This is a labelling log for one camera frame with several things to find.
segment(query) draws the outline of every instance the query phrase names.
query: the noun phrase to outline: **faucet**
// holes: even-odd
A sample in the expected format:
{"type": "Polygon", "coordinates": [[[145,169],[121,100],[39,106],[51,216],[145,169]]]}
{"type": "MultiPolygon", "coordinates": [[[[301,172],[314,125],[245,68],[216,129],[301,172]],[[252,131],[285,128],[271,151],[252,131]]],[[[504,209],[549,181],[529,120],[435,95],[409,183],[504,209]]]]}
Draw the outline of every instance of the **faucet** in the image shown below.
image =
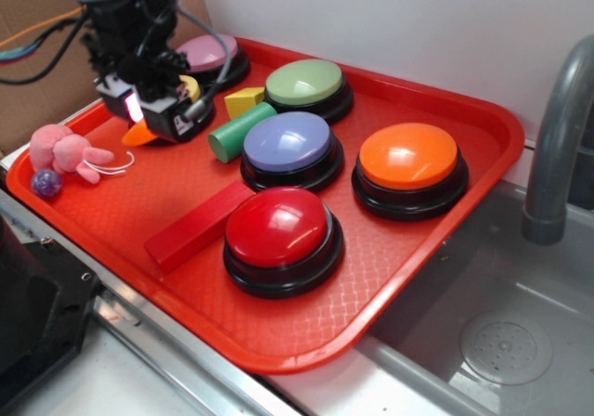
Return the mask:
{"type": "Polygon", "coordinates": [[[594,35],[563,63],[538,133],[523,206],[522,234],[550,245],[563,238],[567,202],[594,208],[594,35]]]}

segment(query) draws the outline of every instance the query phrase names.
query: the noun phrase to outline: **orange button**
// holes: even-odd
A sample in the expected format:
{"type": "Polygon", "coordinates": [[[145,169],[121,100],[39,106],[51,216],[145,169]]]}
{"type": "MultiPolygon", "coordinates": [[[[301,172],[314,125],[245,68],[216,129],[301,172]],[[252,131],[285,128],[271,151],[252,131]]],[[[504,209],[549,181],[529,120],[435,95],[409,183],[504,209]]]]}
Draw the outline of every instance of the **orange button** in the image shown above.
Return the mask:
{"type": "Polygon", "coordinates": [[[424,189],[456,167],[458,146],[445,130],[426,123],[400,123],[375,132],[361,146],[365,176],[386,189],[424,189]]]}

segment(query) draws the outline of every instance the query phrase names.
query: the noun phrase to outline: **sink basin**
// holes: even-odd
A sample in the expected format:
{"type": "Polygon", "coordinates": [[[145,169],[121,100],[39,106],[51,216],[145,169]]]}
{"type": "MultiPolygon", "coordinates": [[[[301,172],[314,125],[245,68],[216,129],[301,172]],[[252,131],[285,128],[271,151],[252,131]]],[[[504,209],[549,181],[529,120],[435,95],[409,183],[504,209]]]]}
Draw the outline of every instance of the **sink basin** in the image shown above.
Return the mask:
{"type": "Polygon", "coordinates": [[[500,182],[368,334],[480,409],[591,414],[594,217],[569,206],[564,239],[536,246],[523,199],[500,182]]]}

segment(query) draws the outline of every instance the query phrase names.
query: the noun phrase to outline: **pink plush bunny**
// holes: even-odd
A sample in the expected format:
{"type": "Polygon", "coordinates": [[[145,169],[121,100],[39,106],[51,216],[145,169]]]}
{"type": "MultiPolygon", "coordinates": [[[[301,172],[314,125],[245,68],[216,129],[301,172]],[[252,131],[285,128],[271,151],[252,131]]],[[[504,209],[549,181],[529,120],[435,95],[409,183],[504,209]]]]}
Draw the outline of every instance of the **pink plush bunny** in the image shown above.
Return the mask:
{"type": "Polygon", "coordinates": [[[69,127],[50,124],[32,134],[30,156],[33,170],[53,168],[59,174],[78,173],[92,184],[99,182],[100,175],[94,164],[109,163],[114,155],[106,149],[96,149],[69,127]]]}

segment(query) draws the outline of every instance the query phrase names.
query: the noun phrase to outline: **plastic tray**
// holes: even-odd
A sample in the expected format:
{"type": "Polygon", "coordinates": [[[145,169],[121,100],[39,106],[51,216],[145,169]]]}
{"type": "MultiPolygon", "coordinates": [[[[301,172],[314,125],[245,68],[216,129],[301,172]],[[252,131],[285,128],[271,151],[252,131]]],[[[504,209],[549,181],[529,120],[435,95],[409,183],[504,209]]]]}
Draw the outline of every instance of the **plastic tray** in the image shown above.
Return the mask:
{"type": "Polygon", "coordinates": [[[345,150],[339,179],[319,193],[342,224],[346,254],[335,275],[302,296],[268,300],[241,292],[222,262],[223,239],[208,245],[167,275],[144,242],[240,179],[239,158],[215,159],[207,135],[228,120],[224,95],[264,86],[273,70],[309,56],[240,40],[252,71],[221,93],[216,117],[187,144],[129,149],[127,129],[101,102],[80,112],[70,127],[121,161],[132,150],[136,164],[125,175],[104,176],[92,186],[77,175],[51,201],[35,196],[28,152],[9,170],[11,192],[144,294],[191,332],[247,371],[289,373],[310,369],[352,346],[405,287],[442,242],[513,165],[523,150],[523,129],[499,106],[341,65],[355,90],[355,106],[332,126],[345,150]],[[417,223],[374,217],[356,203],[351,172],[367,136],[389,124],[421,122],[444,128],[458,142],[470,171],[466,195],[448,214],[417,223]]]}

